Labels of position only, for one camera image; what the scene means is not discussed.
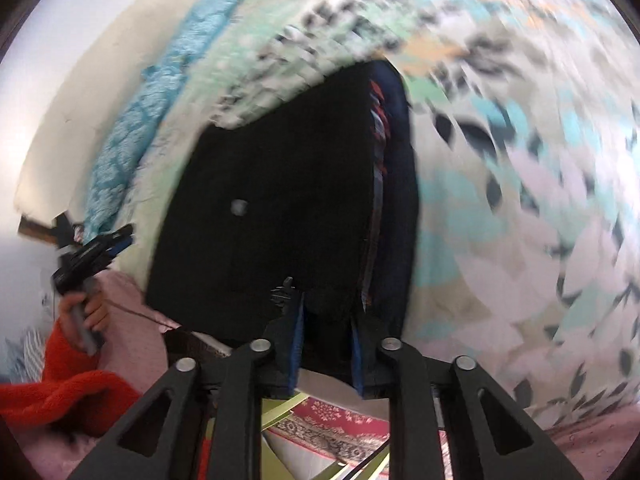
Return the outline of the left hand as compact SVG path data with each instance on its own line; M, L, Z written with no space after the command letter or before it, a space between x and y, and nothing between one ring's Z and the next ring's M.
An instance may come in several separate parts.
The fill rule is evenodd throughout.
M66 340L76 350L95 356L103 344L110 312L101 285L89 278L81 290L68 292L58 302L58 322Z

